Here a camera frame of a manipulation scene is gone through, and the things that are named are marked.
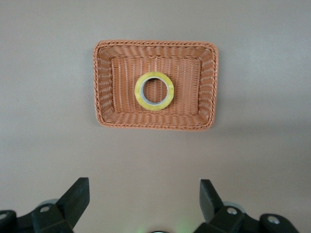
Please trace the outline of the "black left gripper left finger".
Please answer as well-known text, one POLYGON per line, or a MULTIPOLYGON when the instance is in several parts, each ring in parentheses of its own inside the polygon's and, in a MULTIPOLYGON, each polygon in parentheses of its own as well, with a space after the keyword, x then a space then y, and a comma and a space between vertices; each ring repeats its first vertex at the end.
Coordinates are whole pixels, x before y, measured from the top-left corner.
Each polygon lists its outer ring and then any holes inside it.
POLYGON ((57 200, 47 200, 26 215, 1 210, 2 233, 72 233, 90 201, 89 178, 79 178, 57 200))

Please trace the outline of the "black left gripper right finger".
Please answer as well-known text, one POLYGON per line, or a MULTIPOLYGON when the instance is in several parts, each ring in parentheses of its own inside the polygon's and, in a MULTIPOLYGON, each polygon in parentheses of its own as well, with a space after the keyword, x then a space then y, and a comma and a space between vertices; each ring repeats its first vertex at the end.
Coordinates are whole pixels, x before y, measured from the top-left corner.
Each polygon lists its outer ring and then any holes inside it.
POLYGON ((239 207, 224 204, 212 182, 200 180, 199 202, 205 221, 196 233, 296 233, 297 228, 285 217, 263 214, 251 218, 239 207))

